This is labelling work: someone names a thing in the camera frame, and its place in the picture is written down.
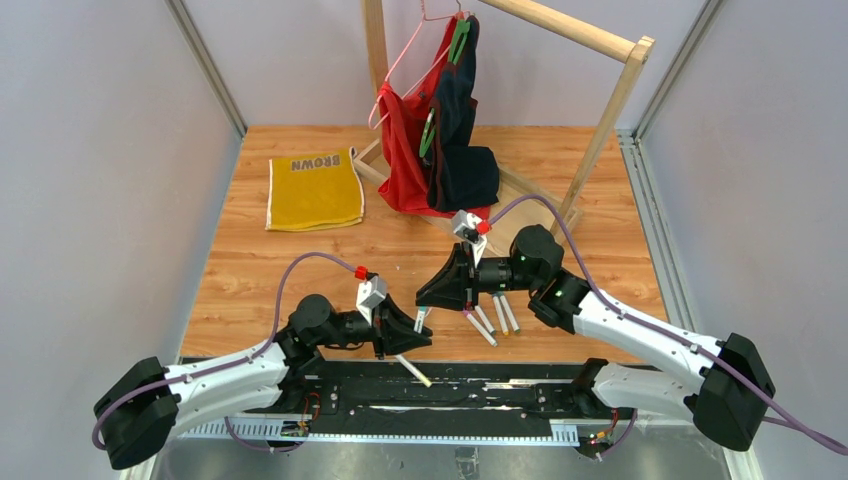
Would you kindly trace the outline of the white pen teal end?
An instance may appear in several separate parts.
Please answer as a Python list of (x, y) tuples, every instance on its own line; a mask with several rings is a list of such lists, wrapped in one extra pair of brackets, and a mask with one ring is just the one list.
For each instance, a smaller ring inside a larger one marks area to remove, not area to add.
[(474, 314), (464, 310), (463, 315), (491, 346), (496, 347), (498, 345), (494, 336), (484, 327)]

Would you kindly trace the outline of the white pen yellow cap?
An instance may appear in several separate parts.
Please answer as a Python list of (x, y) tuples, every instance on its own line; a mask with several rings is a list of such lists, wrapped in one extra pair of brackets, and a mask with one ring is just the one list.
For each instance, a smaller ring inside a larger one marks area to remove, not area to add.
[(432, 386), (432, 381), (411, 361), (407, 360), (403, 355), (396, 355), (395, 360), (399, 362), (408, 372), (410, 372), (418, 381), (426, 388)]

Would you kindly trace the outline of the white pen green cap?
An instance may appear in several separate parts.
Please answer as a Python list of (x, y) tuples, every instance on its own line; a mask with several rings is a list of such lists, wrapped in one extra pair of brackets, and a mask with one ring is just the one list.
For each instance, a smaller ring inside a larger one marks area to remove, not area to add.
[(489, 334), (494, 336), (496, 334), (496, 329), (494, 328), (489, 317), (484, 312), (484, 310), (481, 308), (481, 306), (480, 305), (475, 306), (474, 310), (475, 310), (475, 313), (477, 314), (477, 316), (479, 317), (479, 319), (481, 320), (482, 324), (485, 326), (486, 330), (489, 332)]

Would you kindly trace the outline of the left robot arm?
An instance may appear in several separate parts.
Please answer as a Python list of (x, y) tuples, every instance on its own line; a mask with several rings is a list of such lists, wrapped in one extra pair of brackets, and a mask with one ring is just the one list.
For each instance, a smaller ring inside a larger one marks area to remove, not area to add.
[(124, 470), (194, 427), (276, 404), (323, 363), (323, 346), (371, 344), (382, 359), (429, 346), (432, 336), (390, 296), (339, 312), (326, 297), (308, 295), (269, 345), (182, 365), (164, 366), (156, 357), (137, 361), (95, 403), (94, 437), (110, 466)]

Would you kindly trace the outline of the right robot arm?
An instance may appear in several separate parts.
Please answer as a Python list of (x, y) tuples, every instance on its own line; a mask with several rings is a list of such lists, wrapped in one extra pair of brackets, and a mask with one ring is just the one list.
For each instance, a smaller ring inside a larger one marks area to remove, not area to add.
[(417, 291), (417, 306), (469, 310), (483, 293), (525, 291), (529, 310), (545, 325), (654, 366), (642, 382), (627, 380), (628, 370), (611, 363), (592, 366), (589, 387), (602, 403), (675, 415), (722, 447), (751, 447), (776, 393), (752, 340), (737, 333), (721, 340), (631, 311), (565, 269), (563, 247), (541, 225), (522, 228), (506, 257), (478, 255), (483, 237), (468, 228), (460, 237), (445, 265)]

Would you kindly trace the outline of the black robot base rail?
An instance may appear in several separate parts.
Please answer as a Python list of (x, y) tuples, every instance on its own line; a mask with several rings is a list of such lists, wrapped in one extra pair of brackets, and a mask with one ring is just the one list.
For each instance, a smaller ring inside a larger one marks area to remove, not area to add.
[(398, 362), (330, 361), (269, 407), (231, 416), (244, 439), (508, 444), (607, 448), (634, 411), (590, 391), (574, 363), (419, 364), (425, 385)]

